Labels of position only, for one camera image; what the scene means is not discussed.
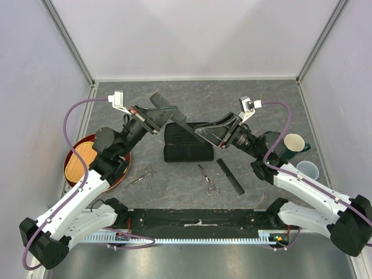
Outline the black zippered tool case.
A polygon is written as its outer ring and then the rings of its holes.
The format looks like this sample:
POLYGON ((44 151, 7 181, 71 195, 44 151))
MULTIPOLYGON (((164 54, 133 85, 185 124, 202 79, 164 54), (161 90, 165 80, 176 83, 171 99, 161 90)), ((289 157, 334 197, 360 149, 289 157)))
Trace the black zippered tool case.
POLYGON ((164 130, 164 161, 167 163, 209 162, 214 160, 213 146, 200 142, 190 132, 176 123, 169 123, 164 130))

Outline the black straight comb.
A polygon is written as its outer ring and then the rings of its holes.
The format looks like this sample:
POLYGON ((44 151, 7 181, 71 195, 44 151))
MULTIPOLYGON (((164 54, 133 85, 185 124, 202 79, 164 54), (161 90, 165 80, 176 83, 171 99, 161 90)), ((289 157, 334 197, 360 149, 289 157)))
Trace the black straight comb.
POLYGON ((231 183, 235 191, 237 192, 238 195, 242 195, 245 193, 244 189, 238 182, 238 180, 235 178, 231 170, 227 167, 226 163, 222 158, 219 158, 216 160, 217 164, 220 166, 221 170, 223 173, 226 175, 228 181, 231 183))

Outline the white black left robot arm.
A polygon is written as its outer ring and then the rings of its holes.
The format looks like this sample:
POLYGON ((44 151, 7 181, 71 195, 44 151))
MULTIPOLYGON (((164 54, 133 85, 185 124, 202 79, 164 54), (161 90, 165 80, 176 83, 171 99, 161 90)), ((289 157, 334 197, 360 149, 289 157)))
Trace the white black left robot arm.
POLYGON ((156 134, 175 114, 175 106, 144 108, 135 105, 128 111, 130 121, 121 131, 109 127, 95 133, 93 149, 97 155, 76 185, 47 212, 37 219, 26 218, 20 223, 20 233, 26 256, 31 253, 39 265, 53 269, 80 241, 105 227, 123 228, 127 224, 127 208, 117 199, 104 202, 97 210, 80 213, 101 193, 113 185, 128 166, 124 159, 146 133, 156 134))

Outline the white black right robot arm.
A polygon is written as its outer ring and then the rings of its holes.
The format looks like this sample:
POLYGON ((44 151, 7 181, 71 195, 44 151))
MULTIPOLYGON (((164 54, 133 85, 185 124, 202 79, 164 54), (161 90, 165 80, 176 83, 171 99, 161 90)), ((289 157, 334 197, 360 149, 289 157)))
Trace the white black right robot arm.
POLYGON ((267 131, 252 134, 248 125, 234 113, 212 123, 197 125, 196 135, 221 149, 230 145, 255 158, 251 163, 255 175, 284 189, 309 204, 298 206, 286 199, 271 204, 266 214, 271 228, 284 224, 323 235, 343 253, 357 257, 371 240, 371 202, 362 195, 351 198, 299 171, 289 159, 306 150, 304 144, 291 150, 280 133, 267 131))

